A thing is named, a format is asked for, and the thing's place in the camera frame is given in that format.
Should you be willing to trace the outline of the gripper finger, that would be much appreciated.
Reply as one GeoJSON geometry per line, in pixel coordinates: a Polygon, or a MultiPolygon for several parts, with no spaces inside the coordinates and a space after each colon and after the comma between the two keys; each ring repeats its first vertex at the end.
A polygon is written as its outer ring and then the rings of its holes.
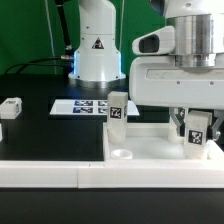
{"type": "Polygon", "coordinates": [[[178,136],[185,135],[185,118],[187,114],[188,110],[186,108],[183,107],[169,108],[169,115],[176,126],[176,132],[178,136]]]}
{"type": "Polygon", "coordinates": [[[217,141],[221,136],[220,127],[224,122],[224,111],[215,110],[213,117],[215,118],[215,121],[207,128],[207,139],[217,141]]]}

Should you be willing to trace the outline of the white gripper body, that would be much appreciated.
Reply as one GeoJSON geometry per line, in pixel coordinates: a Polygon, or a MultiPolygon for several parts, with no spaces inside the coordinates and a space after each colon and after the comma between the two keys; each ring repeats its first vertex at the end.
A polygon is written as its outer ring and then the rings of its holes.
{"type": "Polygon", "coordinates": [[[138,57],[129,94],[136,105],[224,110],[224,65],[178,68],[172,56],[138,57]]]}

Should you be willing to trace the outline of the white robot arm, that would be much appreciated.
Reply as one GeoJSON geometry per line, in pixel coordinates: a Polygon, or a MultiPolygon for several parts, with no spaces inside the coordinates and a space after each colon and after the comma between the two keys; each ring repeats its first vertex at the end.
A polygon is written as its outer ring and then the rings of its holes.
{"type": "MultiPolygon", "coordinates": [[[[129,79],[138,105],[211,110],[205,136],[218,139],[224,123],[224,0],[148,0],[165,26],[135,39],[129,79]]],[[[115,47],[109,0],[78,0],[80,46],[69,78],[83,86],[125,78],[115,47]]]]}

